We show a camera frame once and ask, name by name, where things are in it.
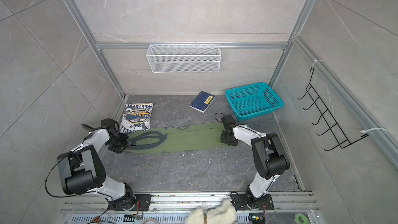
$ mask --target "white fluffy fabric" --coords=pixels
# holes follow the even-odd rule
[[[207,224],[232,224],[236,220],[236,211],[231,201],[225,199],[220,207],[207,212]]]
[[[232,224],[236,220],[236,211],[231,201],[225,199],[220,207],[211,209],[206,214],[207,224]],[[202,209],[195,209],[189,213],[185,224],[204,224],[205,215]]]

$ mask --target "turquoise basket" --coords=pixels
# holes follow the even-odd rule
[[[265,115],[284,106],[281,98],[264,82],[228,89],[225,95],[239,121]]]

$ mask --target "blue book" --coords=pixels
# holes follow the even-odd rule
[[[214,98],[214,95],[201,91],[189,106],[199,112],[205,112]]]

